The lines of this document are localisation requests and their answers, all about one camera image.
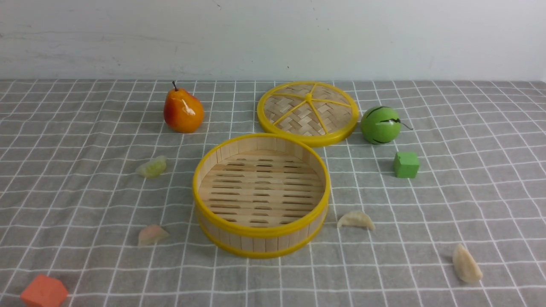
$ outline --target yellow rim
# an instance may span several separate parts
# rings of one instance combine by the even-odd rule
[[[224,220],[221,217],[218,217],[216,214],[214,214],[205,203],[203,203],[203,200],[201,199],[201,196],[199,196],[199,191],[197,189],[197,177],[199,172],[201,171],[201,168],[203,166],[203,163],[209,158],[210,155],[212,155],[213,152],[218,150],[220,147],[226,146],[230,143],[233,143],[238,140],[247,139],[247,138],[281,138],[285,139],[287,141],[294,142],[307,151],[309,151],[310,154],[315,157],[319,164],[321,165],[322,171],[324,172],[324,178],[325,178],[325,184],[324,184],[324,194],[322,195],[321,200],[316,205],[316,207],[311,210],[307,215],[300,218],[297,221],[294,221],[290,224],[281,225],[277,227],[270,227],[270,228],[255,228],[255,227],[248,227],[248,226],[241,226],[237,225],[231,222],[228,222]],[[215,146],[213,149],[211,149],[204,157],[201,159],[199,164],[197,164],[197,168],[195,169],[195,174],[193,175],[193,198],[195,199],[195,205],[197,208],[201,211],[203,216],[212,222],[214,225],[221,229],[225,229],[226,231],[229,231],[231,233],[235,233],[238,235],[243,235],[246,237],[255,237],[255,238],[272,238],[272,237],[280,237],[285,234],[289,234],[292,232],[295,232],[299,229],[302,229],[303,227],[310,224],[321,212],[324,210],[324,207],[328,205],[328,198],[330,196],[330,176],[328,174],[328,170],[326,169],[326,165],[322,161],[321,157],[309,146],[303,144],[302,142],[299,142],[295,140],[293,137],[285,136],[285,135],[273,135],[268,133],[254,133],[254,134],[247,134],[242,135],[240,137],[236,137],[233,139],[229,139],[217,146]]]
[[[314,88],[317,85],[320,85],[320,86],[324,86],[324,87],[327,87],[327,88],[331,88],[331,89],[337,91],[339,94],[343,95],[343,97],[349,102],[349,105],[347,105],[347,107],[351,108],[351,111],[352,111],[351,120],[349,121],[349,123],[345,127],[339,129],[336,132],[328,133],[327,130],[325,129],[325,131],[327,132],[325,135],[315,135],[315,136],[298,135],[298,134],[286,132],[284,130],[281,130],[281,129],[277,128],[274,125],[275,123],[271,123],[269,121],[269,119],[265,116],[264,104],[267,101],[267,99],[269,97],[273,96],[273,94],[276,91],[278,91],[278,90],[280,90],[280,89],[282,89],[284,87],[290,86],[290,85],[299,85],[299,84],[313,84],[313,89],[311,90],[311,94],[312,94],[312,91],[314,90]],[[278,94],[275,94],[275,95],[288,96],[285,93],[278,93]],[[337,102],[337,101],[330,101],[330,100],[327,100],[327,99],[312,99],[312,101],[322,101],[322,102],[330,102],[330,103],[345,105],[343,103],[340,103],[340,102]],[[316,114],[317,111],[316,111],[314,105],[312,103],[310,105],[311,105],[311,108],[312,108],[313,112]],[[346,139],[351,133],[353,133],[354,128],[357,126],[357,123],[358,123],[358,106],[354,102],[353,98],[351,98],[351,96],[349,96],[343,90],[341,90],[341,89],[339,89],[339,88],[337,88],[337,87],[335,87],[333,85],[329,85],[327,83],[322,83],[322,82],[316,82],[316,81],[290,82],[290,83],[285,83],[285,84],[278,85],[278,86],[270,89],[268,92],[266,92],[260,98],[260,101],[258,102],[257,114],[258,114],[258,121],[259,121],[261,127],[263,128],[263,130],[265,130],[266,132],[281,135],[281,136],[289,138],[291,140],[300,141],[300,142],[302,142],[302,143],[304,143],[304,144],[306,144],[306,145],[308,145],[310,147],[322,147],[322,146],[328,146],[328,145],[331,145],[331,144],[338,143],[338,142]],[[324,127],[324,123],[322,122],[321,117],[318,116],[318,115],[317,115],[317,117],[318,117],[318,120],[320,121],[321,125]]]
[[[237,256],[241,256],[241,257],[264,259],[264,258],[276,258],[276,257],[285,256],[285,255],[288,255],[289,253],[293,253],[293,252],[297,251],[298,249],[304,247],[305,244],[309,243],[318,234],[320,229],[322,229],[322,225],[324,224],[325,219],[326,219],[326,214],[322,218],[321,224],[317,227],[317,230],[315,230],[309,237],[307,237],[302,242],[300,242],[300,243],[298,243],[298,244],[296,244],[296,245],[294,245],[292,247],[289,247],[287,249],[280,250],[280,251],[275,251],[275,252],[249,252],[249,251],[244,251],[244,250],[239,250],[239,249],[233,248],[233,247],[231,247],[229,245],[226,245],[226,244],[218,241],[217,239],[215,239],[205,229],[205,227],[203,227],[203,224],[201,223],[201,221],[198,220],[198,222],[199,222],[199,227],[201,227],[201,230],[203,231],[205,236],[209,240],[211,240],[214,244],[216,244],[218,247],[220,247],[221,249],[223,249],[223,250],[225,250],[227,252],[233,253],[233,254],[235,254]]]

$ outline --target toy fruit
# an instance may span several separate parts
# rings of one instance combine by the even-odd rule
[[[364,138],[372,144],[386,144],[400,133],[398,113],[389,107],[377,106],[369,109],[362,116],[360,129]]]
[[[183,88],[177,88],[167,93],[163,118],[167,125],[178,132],[192,133],[203,122],[204,110],[200,101]]]

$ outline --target bamboo steamer lid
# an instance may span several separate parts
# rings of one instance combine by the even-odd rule
[[[358,123],[354,100],[341,89],[316,81],[289,82],[272,88],[260,99],[257,114],[266,132],[311,147],[344,140]]]

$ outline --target wooden block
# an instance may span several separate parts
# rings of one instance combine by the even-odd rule
[[[39,274],[21,293],[21,300],[28,307],[59,307],[67,295],[60,280]]]
[[[399,151],[394,157],[394,173],[398,178],[415,178],[419,170],[419,158],[412,151]]]

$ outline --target gray checkered tablecloth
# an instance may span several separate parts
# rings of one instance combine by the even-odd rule
[[[214,145],[262,131],[256,101],[275,84],[178,82],[206,110],[180,134],[163,122],[170,80],[0,80],[0,306],[22,306],[38,273],[64,283],[64,307],[546,305],[545,83],[334,82],[415,130],[317,148],[333,185],[323,229],[291,255],[245,259],[204,237],[191,178]],[[393,177],[397,151],[418,153],[417,178]],[[163,175],[134,174],[159,155]],[[336,228],[361,209],[374,232]],[[136,247],[153,223],[170,238]],[[455,276],[457,243],[480,283]]]

